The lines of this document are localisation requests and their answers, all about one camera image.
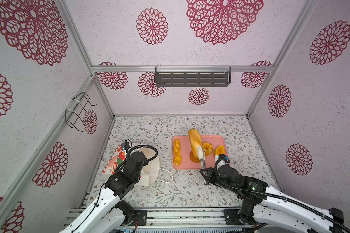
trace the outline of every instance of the leaf pattern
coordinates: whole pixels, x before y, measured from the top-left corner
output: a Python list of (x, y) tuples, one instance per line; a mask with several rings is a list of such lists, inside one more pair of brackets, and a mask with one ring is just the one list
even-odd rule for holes
[[(239, 207), (237, 195), (211, 185), (208, 190), (198, 170), (176, 170), (172, 166), (171, 139), (187, 135), (191, 128), (201, 135), (221, 135), (231, 160), (231, 166), (244, 176), (252, 176), (277, 188), (244, 116), (146, 116), (116, 117), (110, 133), (91, 195), (97, 196), (110, 175), (102, 174), (111, 151), (129, 138), (132, 143), (152, 145), (158, 150), (160, 167), (173, 174), (173, 182), (156, 181), (151, 186), (135, 186), (124, 199), (133, 207)], [(167, 172), (160, 171), (162, 180), (170, 181)]]

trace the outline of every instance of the floral tablecloth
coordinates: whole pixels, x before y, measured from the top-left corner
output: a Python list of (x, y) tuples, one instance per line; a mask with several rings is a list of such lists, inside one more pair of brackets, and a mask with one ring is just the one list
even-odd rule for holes
[[(102, 174), (106, 163), (119, 144), (129, 138), (133, 143), (152, 145), (158, 149), (160, 168), (173, 174), (171, 183), (157, 180), (152, 186), (135, 186), (124, 200), (134, 207), (238, 207), (237, 195), (211, 185), (208, 190), (198, 170), (175, 170), (172, 166), (171, 139), (187, 135), (196, 128), (201, 135), (221, 135), (231, 166), (242, 175), (253, 176), (277, 187), (256, 138), (244, 116), (145, 116), (117, 117), (109, 137), (89, 203), (110, 175)], [(169, 181), (170, 175), (160, 170), (159, 179)]]

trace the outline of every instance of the wire rack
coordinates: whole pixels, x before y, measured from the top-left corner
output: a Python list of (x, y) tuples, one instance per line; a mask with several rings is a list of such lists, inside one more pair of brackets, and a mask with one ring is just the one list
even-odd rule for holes
[[(86, 100), (86, 102), (85, 102), (84, 105), (82, 105), (81, 102), (82, 102), (82, 100), (84, 100), (84, 99)], [(76, 95), (72, 100), (77, 101), (77, 102), (78, 102), (78, 105), (81, 106), (82, 109), (80, 110), (79, 113), (77, 113), (77, 112), (76, 112), (75, 110), (73, 110), (73, 109), (65, 109), (65, 123), (66, 123), (68, 126), (70, 126), (71, 128), (76, 128), (76, 130), (78, 130), (79, 132), (84, 132), (84, 130), (79, 130), (79, 129), (75, 126), (75, 124), (76, 124), (76, 122), (77, 122), (78, 119), (80, 119), (80, 120), (83, 122), (83, 120), (80, 118), (80, 114), (82, 114), (83, 111), (84, 111), (84, 112), (87, 112), (87, 110), (85, 109), (85, 106), (86, 106), (87, 104), (89, 104), (89, 105), (91, 105), (91, 106), (96, 106), (97, 104), (91, 104), (91, 102), (89, 101), (89, 100), (90, 100), (90, 97), (88, 96), (88, 94), (87, 94), (86, 92), (81, 92), (80, 94)], [(69, 111), (71, 111), (71, 115), (70, 115), (69, 117), (67, 117), (67, 114), (68, 114)], [(73, 116), (73, 114), (76, 115), (76, 119), (75, 119), (74, 122), (71, 122), (69, 119)]]

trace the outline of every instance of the pink tray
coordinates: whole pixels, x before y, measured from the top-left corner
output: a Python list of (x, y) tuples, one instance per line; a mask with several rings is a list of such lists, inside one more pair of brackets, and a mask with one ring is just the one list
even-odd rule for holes
[[(191, 152), (191, 143), (189, 142), (188, 135), (184, 136), (175, 136), (172, 138), (172, 148), (175, 139), (179, 139), (180, 141), (180, 153), (181, 153), (181, 163), (180, 165), (176, 166), (174, 163), (172, 163), (173, 167), (175, 169), (201, 169), (201, 163), (195, 163), (189, 159), (189, 153)], [(215, 165), (215, 149), (222, 145), (225, 150), (225, 155), (228, 156), (226, 147), (224, 144), (224, 139), (220, 135), (201, 135), (202, 142), (210, 142), (213, 146), (213, 152), (211, 155), (206, 156), (205, 162), (206, 162), (206, 168), (208, 167), (214, 167)]]

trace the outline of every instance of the table surface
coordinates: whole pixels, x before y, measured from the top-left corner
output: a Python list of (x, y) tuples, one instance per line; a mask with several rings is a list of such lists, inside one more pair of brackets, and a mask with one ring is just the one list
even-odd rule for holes
[[(135, 186), (123, 198), (133, 207), (240, 207), (242, 202), (236, 194), (214, 185), (208, 190), (198, 170), (174, 169), (172, 137), (187, 135), (191, 128), (201, 135), (221, 135), (233, 168), (243, 176), (256, 177), (277, 188), (245, 116), (116, 117), (88, 204), (110, 176), (102, 174), (102, 170), (112, 153), (129, 138), (132, 143), (156, 147), (160, 168), (169, 170), (174, 177), (171, 183), (157, 180), (152, 186)], [(160, 170), (159, 179), (170, 181), (171, 177)]]

